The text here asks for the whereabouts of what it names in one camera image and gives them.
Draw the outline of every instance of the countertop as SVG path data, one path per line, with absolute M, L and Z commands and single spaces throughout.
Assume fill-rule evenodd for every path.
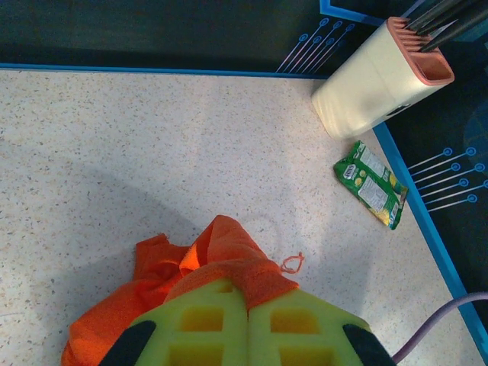
M 134 245 L 236 218 L 393 354 L 451 298 L 408 207 L 390 231 L 335 179 L 350 148 L 317 82 L 0 72 L 0 364 L 55 365 L 68 326 L 132 275 Z M 384 161 L 372 132 L 361 136 Z M 459 312 L 401 365 L 482 365 Z

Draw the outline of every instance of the snack packet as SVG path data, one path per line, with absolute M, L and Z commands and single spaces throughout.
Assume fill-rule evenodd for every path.
M 378 219 L 392 230 L 397 227 L 408 188 L 363 142 L 354 144 L 349 155 L 334 165 L 334 172 Z

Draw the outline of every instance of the orange towel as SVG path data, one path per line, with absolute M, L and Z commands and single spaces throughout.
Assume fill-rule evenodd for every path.
M 218 278 L 242 291 L 248 309 L 298 287 L 230 217 L 216 217 L 191 247 L 156 236 L 137 244 L 133 280 L 70 326 L 62 366 L 98 365 L 139 315 Z

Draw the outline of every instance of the purple cable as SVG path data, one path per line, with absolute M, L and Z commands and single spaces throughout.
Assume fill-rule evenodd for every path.
M 459 297 L 458 299 L 453 299 L 445 305 L 442 305 L 420 326 L 419 330 L 412 335 L 412 338 L 410 338 L 409 341 L 405 343 L 405 345 L 392 357 L 393 361 L 396 364 L 401 362 L 419 344 L 429 330 L 432 329 L 432 327 L 451 310 L 456 309 L 457 307 L 460 307 L 466 303 L 478 300 L 488 300 L 488 292 L 473 292 L 472 294 Z

